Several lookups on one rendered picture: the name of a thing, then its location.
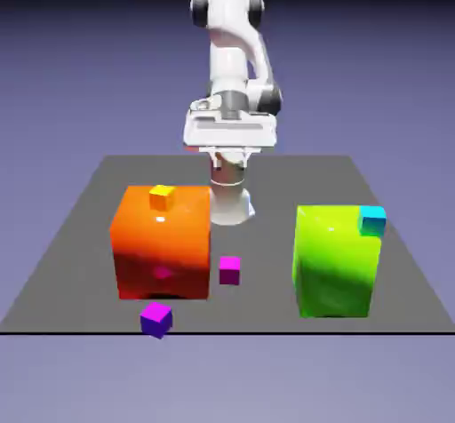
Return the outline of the small cyan cube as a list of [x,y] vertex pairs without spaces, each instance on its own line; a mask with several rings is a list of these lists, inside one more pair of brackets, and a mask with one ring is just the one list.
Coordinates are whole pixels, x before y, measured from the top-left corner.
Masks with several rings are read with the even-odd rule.
[[358,230],[361,235],[382,237],[387,224],[386,211],[378,205],[360,205]]

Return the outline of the small yellow cube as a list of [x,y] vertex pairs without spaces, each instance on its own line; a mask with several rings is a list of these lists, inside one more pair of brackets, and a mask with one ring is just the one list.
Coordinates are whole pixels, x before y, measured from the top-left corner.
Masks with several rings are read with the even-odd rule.
[[151,209],[167,212],[169,211],[175,199],[175,186],[156,185],[148,191],[149,206]]

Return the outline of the small magenta cube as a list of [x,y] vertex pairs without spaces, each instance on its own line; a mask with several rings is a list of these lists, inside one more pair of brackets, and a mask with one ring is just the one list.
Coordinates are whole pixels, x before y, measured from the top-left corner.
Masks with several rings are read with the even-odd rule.
[[219,282],[222,285],[238,285],[241,276],[241,258],[221,256],[219,265]]

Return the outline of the large green box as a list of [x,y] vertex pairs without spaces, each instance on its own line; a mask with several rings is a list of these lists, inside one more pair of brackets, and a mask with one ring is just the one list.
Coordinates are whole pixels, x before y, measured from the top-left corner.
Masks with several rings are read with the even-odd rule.
[[291,276],[301,317],[369,314],[383,236],[359,233],[359,206],[297,207]]

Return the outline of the large orange box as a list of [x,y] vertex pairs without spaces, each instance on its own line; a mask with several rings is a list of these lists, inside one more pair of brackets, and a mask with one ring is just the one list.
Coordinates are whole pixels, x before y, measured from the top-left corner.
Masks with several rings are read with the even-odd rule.
[[120,299],[207,299],[210,189],[175,186],[169,211],[150,208],[153,186],[129,186],[110,225]]

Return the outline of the small purple cube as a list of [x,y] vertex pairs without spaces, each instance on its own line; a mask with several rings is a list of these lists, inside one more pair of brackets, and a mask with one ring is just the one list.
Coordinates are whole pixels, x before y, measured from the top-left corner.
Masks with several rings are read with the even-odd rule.
[[163,303],[151,302],[140,313],[140,328],[145,335],[161,339],[172,324],[172,308]]

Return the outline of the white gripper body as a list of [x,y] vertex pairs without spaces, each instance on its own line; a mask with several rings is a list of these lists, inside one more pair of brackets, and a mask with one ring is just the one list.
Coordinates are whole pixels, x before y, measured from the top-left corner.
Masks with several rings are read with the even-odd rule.
[[224,119],[218,110],[189,111],[183,142],[199,148],[272,148],[276,144],[276,118],[239,112],[239,119]]

